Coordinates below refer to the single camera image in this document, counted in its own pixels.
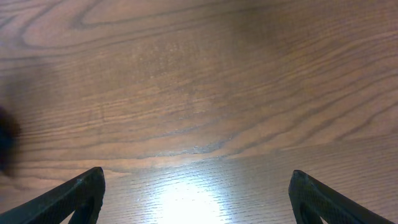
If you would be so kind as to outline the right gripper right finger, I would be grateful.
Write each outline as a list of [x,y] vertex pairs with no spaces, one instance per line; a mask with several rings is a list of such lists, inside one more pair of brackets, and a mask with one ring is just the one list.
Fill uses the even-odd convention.
[[289,198],[298,224],[394,224],[301,170],[294,170]]

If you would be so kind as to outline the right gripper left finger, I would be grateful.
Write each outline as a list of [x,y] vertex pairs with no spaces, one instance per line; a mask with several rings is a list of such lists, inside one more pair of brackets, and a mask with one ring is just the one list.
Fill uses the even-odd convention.
[[1,223],[96,223],[106,189],[104,172],[94,167],[62,185],[1,214]]

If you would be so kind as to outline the black t-shirt with white logo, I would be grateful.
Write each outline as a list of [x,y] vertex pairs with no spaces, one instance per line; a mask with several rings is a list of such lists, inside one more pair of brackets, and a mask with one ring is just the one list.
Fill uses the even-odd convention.
[[1,107],[1,172],[12,175],[11,161],[21,128],[19,123],[7,110]]

